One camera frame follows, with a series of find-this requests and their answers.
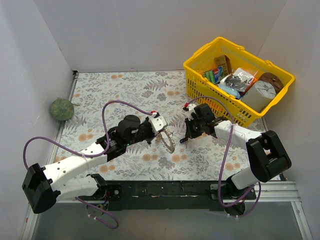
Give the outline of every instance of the green gourd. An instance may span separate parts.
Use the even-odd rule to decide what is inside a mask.
[[[50,114],[59,121],[66,121],[72,118],[75,113],[74,104],[68,99],[58,98],[50,105]]]

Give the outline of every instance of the white wall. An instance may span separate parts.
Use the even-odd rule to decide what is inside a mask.
[[[257,54],[286,0],[34,0],[73,70],[176,70],[218,36]]]
[[[28,201],[22,152],[34,136],[54,137],[50,103],[66,97],[72,72],[31,0],[0,0],[0,239],[19,239]],[[45,164],[52,146],[38,141],[28,164]]]
[[[320,1],[288,0],[259,57],[293,73],[296,81],[266,115],[292,160],[295,180],[314,239],[320,239]]]

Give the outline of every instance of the basket rim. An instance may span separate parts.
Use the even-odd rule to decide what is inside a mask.
[[[275,68],[285,74],[287,74],[288,76],[290,76],[290,80],[289,82],[283,86],[283,89],[275,96],[275,98],[261,111],[261,112],[257,112],[255,110],[253,110],[251,107],[249,107],[248,105],[246,105],[245,103],[243,103],[241,100],[236,99],[234,96],[226,93],[225,91],[221,90],[219,87],[215,86],[214,84],[212,84],[210,81],[208,81],[207,78],[201,76],[200,73],[196,72],[195,70],[193,70],[191,67],[188,66],[188,64],[196,57],[198,57],[201,53],[203,53],[204,51],[206,51],[209,47],[211,47],[213,44],[215,44],[217,41],[222,40],[225,42],[228,42],[229,44],[233,45],[234,47],[240,49],[244,54],[254,58],[255,60],[261,62],[262,64],[267,64],[270,65],[272,68]],[[234,104],[237,104],[238,106],[241,106],[244,109],[247,109],[249,111],[251,111],[251,115],[256,116],[257,118],[261,118],[263,117],[271,107],[273,107],[274,105],[276,105],[282,98],[283,96],[287,93],[289,86],[295,81],[295,76],[289,72],[287,72],[286,70],[278,67],[277,65],[273,64],[271,61],[269,60],[262,60],[261,58],[253,55],[252,53],[248,52],[245,50],[245,47],[237,45],[235,43],[233,43],[232,41],[219,36],[216,37],[213,41],[203,45],[201,48],[199,48],[188,60],[186,60],[183,63],[183,68],[186,72],[191,72],[192,74],[196,75],[198,77],[198,79],[200,79],[201,81],[203,81],[203,83],[206,84],[207,87],[213,88],[215,89],[217,92],[219,92],[221,95],[223,95],[224,97],[230,99]]]

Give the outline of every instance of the yellow basket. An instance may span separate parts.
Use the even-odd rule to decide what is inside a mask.
[[[263,73],[273,73],[282,81],[283,89],[261,112],[256,112],[202,77],[203,72],[216,67],[214,58],[221,55],[226,55],[230,59],[233,70],[242,68],[250,73],[255,73],[257,79]],[[236,45],[223,37],[217,37],[197,50],[192,57],[183,63],[183,68],[186,73],[186,93],[191,98],[210,96],[218,99],[228,108],[235,123],[244,127],[249,126],[255,119],[262,118],[272,106],[280,101],[295,80],[292,74],[272,64],[269,60],[264,61],[254,56],[247,52],[243,46]],[[200,98],[197,101],[201,104],[207,103],[215,116],[230,119],[225,109],[216,101],[209,98]]]

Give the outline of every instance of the floral tablecloth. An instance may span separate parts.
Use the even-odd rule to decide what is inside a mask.
[[[186,114],[182,110],[190,100],[186,94],[184,71],[163,72],[109,72],[80,73],[72,103],[74,116],[66,122],[60,143],[81,151],[104,135],[102,107],[111,100],[122,100],[145,110],[155,110],[164,116],[167,130],[175,143],[174,153],[169,153],[162,141],[156,138],[151,146],[146,142],[127,148],[127,153],[108,163],[83,172],[100,174],[105,180],[217,180],[226,142],[203,134],[180,144],[185,136]],[[128,106],[114,103],[105,111],[108,128],[118,125],[125,115],[146,116]],[[249,129],[264,131],[261,119]],[[59,149],[55,161],[71,154]],[[223,179],[249,166],[247,152],[231,146],[224,167]]]

